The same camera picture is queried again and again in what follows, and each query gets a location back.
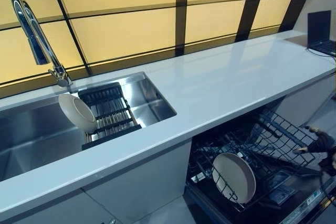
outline faucet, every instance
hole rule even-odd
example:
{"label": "faucet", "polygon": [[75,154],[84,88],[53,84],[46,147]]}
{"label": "faucet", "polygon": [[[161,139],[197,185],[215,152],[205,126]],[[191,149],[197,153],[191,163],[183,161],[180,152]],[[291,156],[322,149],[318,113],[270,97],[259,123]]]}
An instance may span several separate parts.
{"label": "faucet", "polygon": [[53,70],[48,72],[57,80],[61,87],[68,87],[72,84],[63,65],[58,61],[46,36],[44,35],[32,9],[25,0],[11,0],[18,21],[25,32],[30,48],[32,49],[37,65],[44,65],[52,62]]}

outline white plate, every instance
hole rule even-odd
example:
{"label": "white plate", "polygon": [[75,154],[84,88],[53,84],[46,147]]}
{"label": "white plate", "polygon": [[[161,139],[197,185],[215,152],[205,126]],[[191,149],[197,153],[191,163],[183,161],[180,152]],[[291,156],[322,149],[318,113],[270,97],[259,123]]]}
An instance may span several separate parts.
{"label": "white plate", "polygon": [[[214,182],[226,198],[241,204],[247,203],[253,198],[256,192],[256,178],[245,160],[232,153],[222,153],[215,158],[213,165],[215,167],[212,172]],[[226,186],[225,181],[218,173],[236,193],[237,199],[231,197],[231,189]]]}
{"label": "white plate", "polygon": [[90,108],[78,97],[61,94],[58,103],[67,118],[81,130],[92,133],[97,128],[97,121]]}

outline laptop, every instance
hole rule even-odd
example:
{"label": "laptop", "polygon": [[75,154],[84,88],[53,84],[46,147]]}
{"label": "laptop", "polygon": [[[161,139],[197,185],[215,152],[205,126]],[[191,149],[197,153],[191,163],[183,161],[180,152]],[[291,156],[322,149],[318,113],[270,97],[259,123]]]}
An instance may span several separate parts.
{"label": "laptop", "polygon": [[308,48],[336,57],[335,41],[330,40],[331,11],[308,13]]}

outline dishwasher rack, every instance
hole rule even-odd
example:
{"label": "dishwasher rack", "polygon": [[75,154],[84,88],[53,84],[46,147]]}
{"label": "dishwasher rack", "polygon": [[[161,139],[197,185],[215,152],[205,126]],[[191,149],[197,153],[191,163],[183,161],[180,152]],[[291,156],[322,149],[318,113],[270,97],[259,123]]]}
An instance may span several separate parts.
{"label": "dishwasher rack", "polygon": [[78,97],[97,120],[97,129],[93,133],[85,133],[82,150],[141,129],[118,82],[80,91]]}
{"label": "dishwasher rack", "polygon": [[230,200],[227,202],[237,211],[243,212],[257,202],[267,201],[266,196],[292,175],[301,172],[315,156],[311,153],[294,154],[294,149],[310,144],[313,139],[267,108],[262,113],[252,113],[245,117],[243,123],[236,124],[239,125],[237,129],[231,130],[229,127],[215,136],[203,139],[200,135],[199,139],[195,139],[188,180],[189,183],[197,184],[202,179],[208,179],[215,185],[212,178],[213,170],[216,169],[213,166],[215,157],[227,152],[237,154],[250,165],[256,177],[257,189],[252,200],[246,204],[237,203],[238,197],[225,177],[219,174],[219,179],[225,183],[221,192],[227,188],[230,190]]}

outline black cable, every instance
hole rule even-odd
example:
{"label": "black cable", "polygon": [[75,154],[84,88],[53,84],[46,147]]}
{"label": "black cable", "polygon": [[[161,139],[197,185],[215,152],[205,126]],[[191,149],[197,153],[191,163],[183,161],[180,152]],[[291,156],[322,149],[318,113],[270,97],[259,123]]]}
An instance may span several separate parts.
{"label": "black cable", "polygon": [[313,52],[312,50],[310,50],[308,47],[306,48],[306,50],[310,53],[312,53],[313,55],[317,55],[317,56],[321,56],[321,57],[326,57],[326,58],[332,58],[335,63],[336,63],[336,57],[335,56],[327,56],[327,55],[321,55],[321,54],[317,54],[315,52]]}
{"label": "black cable", "polygon": [[323,181],[322,181],[322,176],[323,176],[323,172],[321,172],[321,175],[319,176],[321,190],[322,190],[322,192],[325,194],[326,198],[327,198],[328,200],[330,200],[330,202],[332,203],[332,205],[333,205],[334,207],[336,207],[336,202],[333,201],[331,197],[329,197],[329,194],[327,193],[327,191],[326,191],[325,188],[324,188]]}

